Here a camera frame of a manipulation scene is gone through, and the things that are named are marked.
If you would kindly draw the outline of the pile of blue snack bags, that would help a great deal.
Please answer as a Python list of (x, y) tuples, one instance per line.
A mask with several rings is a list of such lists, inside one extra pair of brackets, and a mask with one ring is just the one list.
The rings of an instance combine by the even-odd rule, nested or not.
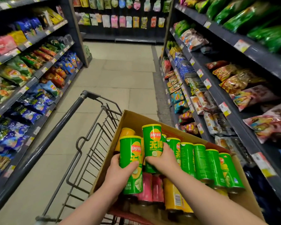
[(0, 118), (0, 185), (5, 185), (24, 153), (56, 107), (60, 92), (51, 81), (38, 83)]

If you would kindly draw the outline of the dark display rack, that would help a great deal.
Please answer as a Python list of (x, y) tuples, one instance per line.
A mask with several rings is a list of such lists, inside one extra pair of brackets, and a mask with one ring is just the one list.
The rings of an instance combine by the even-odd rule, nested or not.
[(94, 26), (79, 25), (79, 30), (84, 40), (104, 40), (104, 41), (120, 41), (120, 42), (144, 42), (152, 44), (163, 44), (166, 34), (166, 23), (163, 28), (103, 28)]

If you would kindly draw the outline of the green potato chip canister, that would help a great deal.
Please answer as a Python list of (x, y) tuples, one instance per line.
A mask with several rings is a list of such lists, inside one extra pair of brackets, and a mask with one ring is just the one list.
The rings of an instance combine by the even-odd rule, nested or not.
[(143, 191), (143, 163), (141, 137), (140, 136), (123, 136), (120, 139), (120, 161), (121, 168), (127, 167), (130, 163), (137, 161), (138, 167), (131, 173), (125, 188), (124, 195), (135, 195)]
[(163, 152), (162, 131), (160, 124), (142, 126), (145, 159), (147, 157), (160, 157)]

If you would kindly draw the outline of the brown cardboard box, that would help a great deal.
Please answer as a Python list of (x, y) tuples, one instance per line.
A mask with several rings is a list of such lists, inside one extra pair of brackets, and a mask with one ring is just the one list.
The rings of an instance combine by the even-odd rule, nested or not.
[[(161, 122), (157, 122), (153, 119), (150, 119), (148, 117), (145, 117), (141, 114), (129, 110), (124, 110), (121, 116), (113, 139), (109, 145), (109, 151), (106, 155), (106, 158), (104, 159), (101, 169), (98, 172), (90, 195), (96, 192), (105, 180), (106, 172), (114, 155), (115, 147), (120, 137), (121, 130), (123, 128), (131, 128), (135, 131), (137, 136), (142, 137), (142, 126), (152, 124), (161, 125), (161, 133), (165, 134), (166, 136), (178, 138), (183, 142), (202, 144), (205, 145), (206, 149), (215, 149), (220, 153), (229, 153), (231, 155), (232, 162), (236, 168), (236, 171), (239, 174), (240, 179), (245, 188), (245, 190), (242, 190), (240, 193), (230, 193), (229, 199), (239, 204), (243, 208), (247, 209), (263, 221), (265, 221), (261, 209), (255, 199), (251, 186), (249, 185), (247, 177), (240, 164), (240, 161), (235, 153), (230, 152), (228, 149), (217, 146), (216, 144), (203, 140), (199, 137), (178, 130), (175, 127), (171, 127)], [(108, 214), (115, 215), (120, 218), (125, 218), (134, 222), (140, 222), (141, 224), (146, 225), (201, 225), (200, 221), (195, 216), (187, 217), (185, 215), (178, 215), (176, 221), (169, 220), (168, 212), (166, 212), (165, 210), (157, 209), (157, 207), (153, 205), (140, 206), (136, 204), (131, 204), (129, 209), (124, 209), (124, 205), (124, 198), (119, 197), (118, 202), (111, 207), (111, 209), (108, 211)]]

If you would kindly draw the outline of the row of green cans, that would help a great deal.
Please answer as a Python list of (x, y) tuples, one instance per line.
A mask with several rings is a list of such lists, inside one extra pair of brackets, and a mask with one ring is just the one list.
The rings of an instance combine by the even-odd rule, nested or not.
[(220, 189), (229, 194), (245, 191), (244, 172), (235, 152), (179, 130), (165, 130), (164, 134), (186, 173), (212, 189)]

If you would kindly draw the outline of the row of yellow packets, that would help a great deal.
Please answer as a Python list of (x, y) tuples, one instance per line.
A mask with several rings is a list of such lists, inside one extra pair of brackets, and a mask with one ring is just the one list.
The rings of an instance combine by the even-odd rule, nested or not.
[[(63, 16), (49, 8), (48, 6), (45, 7), (34, 7), (30, 11), (28, 11), (28, 16), (21, 17), (16, 21), (19, 21), (24, 18), (32, 18), (37, 17), (41, 22), (44, 31), (38, 34), (37, 36), (45, 33), (45, 30), (48, 30), (50, 27), (56, 26), (60, 22), (64, 21)], [(26, 41), (32, 39), (33, 37), (27, 39), (24, 33), (21, 30), (17, 30), (14, 26), (14, 22), (11, 22), (8, 27), (8, 35), (11, 35), (17, 45), (25, 43)]]

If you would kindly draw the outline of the pile of pale pink bags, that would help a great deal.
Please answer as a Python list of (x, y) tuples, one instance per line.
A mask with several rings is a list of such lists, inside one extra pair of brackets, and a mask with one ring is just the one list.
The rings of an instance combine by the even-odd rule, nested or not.
[[(230, 94), (230, 98), (240, 112), (258, 103), (273, 102), (280, 99), (279, 96), (263, 85)], [(268, 139), (276, 142), (278, 138), (281, 138), (281, 103), (262, 115), (243, 119), (243, 122), (255, 132), (260, 143), (263, 144)]]

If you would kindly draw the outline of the person's right hand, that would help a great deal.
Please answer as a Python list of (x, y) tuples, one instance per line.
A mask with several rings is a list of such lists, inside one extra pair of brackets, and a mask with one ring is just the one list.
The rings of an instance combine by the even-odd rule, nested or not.
[(167, 178), (172, 177), (177, 171), (181, 170), (173, 150), (167, 143), (163, 143), (163, 152), (159, 158), (162, 158), (162, 167), (155, 168)]

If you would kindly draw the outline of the yellow chip can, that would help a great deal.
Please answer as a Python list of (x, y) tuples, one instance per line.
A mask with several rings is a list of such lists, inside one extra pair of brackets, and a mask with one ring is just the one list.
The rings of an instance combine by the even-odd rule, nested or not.
[(116, 147), (115, 147), (115, 152), (120, 152), (120, 138), (124, 137), (124, 136), (134, 136), (135, 135), (135, 131), (131, 128), (122, 128), (121, 132), (120, 132), (120, 136), (119, 139), (117, 141)]
[(168, 178), (163, 179), (163, 187), (166, 211), (169, 213), (184, 214), (188, 217), (193, 216), (193, 210)]
[(222, 196), (229, 198), (228, 191), (225, 188), (214, 188), (214, 190)]

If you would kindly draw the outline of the pile of white pink packets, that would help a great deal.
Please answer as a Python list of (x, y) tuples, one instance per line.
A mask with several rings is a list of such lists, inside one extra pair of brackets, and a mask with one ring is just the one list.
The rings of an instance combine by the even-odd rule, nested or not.
[(187, 47), (189, 52), (196, 51), (209, 44), (209, 41), (201, 34), (197, 33), (194, 28), (190, 28), (183, 32), (180, 36), (180, 39), (182, 43)]

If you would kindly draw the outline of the row of pink packets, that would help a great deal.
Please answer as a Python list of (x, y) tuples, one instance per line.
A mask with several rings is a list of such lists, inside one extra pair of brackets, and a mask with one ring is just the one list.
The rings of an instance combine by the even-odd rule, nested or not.
[(0, 55), (8, 53), (17, 48), (17, 45), (11, 35), (0, 36)]

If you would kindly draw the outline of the pink chip can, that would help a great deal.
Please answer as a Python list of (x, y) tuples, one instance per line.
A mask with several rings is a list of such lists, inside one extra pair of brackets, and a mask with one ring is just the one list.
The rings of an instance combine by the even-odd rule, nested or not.
[(153, 203), (152, 177), (150, 173), (143, 173), (143, 191), (136, 194), (139, 205), (147, 206)]
[(164, 187), (163, 187), (163, 181), (160, 175), (153, 174), (152, 176), (152, 199), (153, 203), (158, 205), (164, 205)]

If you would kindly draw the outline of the pile of orange brown bags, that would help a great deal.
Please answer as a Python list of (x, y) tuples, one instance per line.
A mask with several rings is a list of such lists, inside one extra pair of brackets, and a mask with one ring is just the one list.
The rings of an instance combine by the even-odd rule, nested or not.
[(219, 86), (228, 94), (237, 93), (257, 85), (268, 84), (265, 78), (250, 68), (244, 68), (226, 60), (209, 62), (205, 66), (221, 81)]

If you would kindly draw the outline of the stack of green boxes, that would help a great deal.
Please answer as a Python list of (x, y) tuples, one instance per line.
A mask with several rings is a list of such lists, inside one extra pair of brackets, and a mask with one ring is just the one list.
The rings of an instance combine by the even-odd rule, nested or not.
[(86, 53), (86, 59), (87, 59), (87, 63), (90, 64), (91, 60), (93, 59), (92, 54), (89, 50), (88, 45), (83, 45), (84, 46), (84, 51)]

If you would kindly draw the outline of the grey metal shopping cart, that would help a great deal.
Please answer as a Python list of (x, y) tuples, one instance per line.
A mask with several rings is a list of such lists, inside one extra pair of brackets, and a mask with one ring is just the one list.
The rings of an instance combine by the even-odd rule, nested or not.
[[(78, 121), (70, 129), (76, 112), (85, 100), (94, 101), (100, 110), (95, 113), (94, 118)], [(116, 102), (84, 90), (38, 145), (37, 155), (54, 147), (61, 151), (69, 149), (73, 158), (43, 213), (36, 217), (34, 225), (59, 225), (62, 219), (90, 196), (122, 114)]]

